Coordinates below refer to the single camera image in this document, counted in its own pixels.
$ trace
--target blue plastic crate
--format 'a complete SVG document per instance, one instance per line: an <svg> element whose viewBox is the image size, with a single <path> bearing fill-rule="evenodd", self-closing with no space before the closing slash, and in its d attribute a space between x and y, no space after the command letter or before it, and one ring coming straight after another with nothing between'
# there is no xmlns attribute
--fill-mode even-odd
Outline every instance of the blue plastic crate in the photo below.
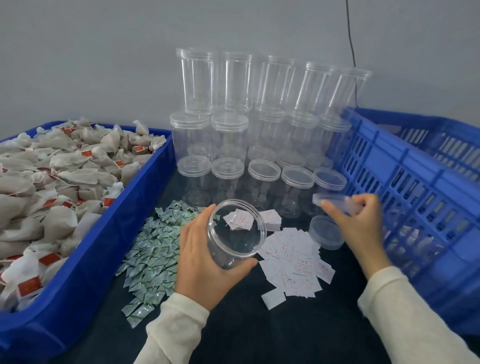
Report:
<svg viewBox="0 0 480 364"><path fill-rule="evenodd" d="M44 129L62 123L53 121ZM135 131L135 127L122 126ZM87 329L120 263L175 170L171 131L150 129L167 142L136 174L25 310L0 312L0 361L52 358ZM36 129L26 132L30 136Z"/></svg>
<svg viewBox="0 0 480 364"><path fill-rule="evenodd" d="M451 329L480 334L480 129L372 109L346 118L334 168L347 194L380 196L392 262Z"/></svg>

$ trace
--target hand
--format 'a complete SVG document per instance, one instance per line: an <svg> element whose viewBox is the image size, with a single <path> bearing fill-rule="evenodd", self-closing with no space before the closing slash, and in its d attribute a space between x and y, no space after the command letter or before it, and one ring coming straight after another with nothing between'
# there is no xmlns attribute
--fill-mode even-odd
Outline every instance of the hand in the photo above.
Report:
<svg viewBox="0 0 480 364"><path fill-rule="evenodd" d="M352 200L365 206L352 217L345 215L330 201L323 200L321 205L340 227L345 241L369 279L380 269L392 265L383 248L382 205L375 194L354 195Z"/></svg>
<svg viewBox="0 0 480 364"><path fill-rule="evenodd" d="M175 286L176 293L191 298L208 311L258 263L255 258L248 258L229 270L216 265L208 250L206 230L214 209L215 205L210 205L183 227Z"/></svg>

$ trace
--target left hand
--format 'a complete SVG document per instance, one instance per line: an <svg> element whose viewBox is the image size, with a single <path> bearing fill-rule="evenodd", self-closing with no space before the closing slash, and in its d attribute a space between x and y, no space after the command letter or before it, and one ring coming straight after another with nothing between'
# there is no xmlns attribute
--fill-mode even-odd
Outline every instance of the left hand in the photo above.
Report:
<svg viewBox="0 0 480 364"><path fill-rule="evenodd" d="M175 287L176 293L194 300L208 311L213 310L258 263L255 258L248 258L229 270L216 265L208 250L206 230L214 209L215 205L210 205L183 227Z"/></svg>

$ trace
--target white sleeve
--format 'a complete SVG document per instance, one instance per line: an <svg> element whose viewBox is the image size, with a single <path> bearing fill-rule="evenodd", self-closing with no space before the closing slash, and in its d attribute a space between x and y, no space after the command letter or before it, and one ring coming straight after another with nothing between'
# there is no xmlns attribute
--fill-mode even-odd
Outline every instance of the white sleeve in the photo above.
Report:
<svg viewBox="0 0 480 364"><path fill-rule="evenodd" d="M358 300L392 363L480 363L397 267L376 272Z"/></svg>
<svg viewBox="0 0 480 364"><path fill-rule="evenodd" d="M210 313L178 293L163 302L160 310L147 325L147 341L134 364L188 363Z"/></svg>

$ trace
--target wire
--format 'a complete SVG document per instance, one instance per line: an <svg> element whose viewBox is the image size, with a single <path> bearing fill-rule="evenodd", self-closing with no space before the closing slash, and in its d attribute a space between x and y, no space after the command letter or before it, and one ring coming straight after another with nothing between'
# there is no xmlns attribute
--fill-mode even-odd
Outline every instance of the wire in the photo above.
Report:
<svg viewBox="0 0 480 364"><path fill-rule="evenodd" d="M345 0L345 7L347 8L348 41L350 43L350 51L352 52L353 67L356 67L357 62L355 61L355 51L353 50L352 34L351 34L351 31L350 31L350 11L348 9L348 0ZM356 106L357 106L357 85L355 84L355 107Z"/></svg>

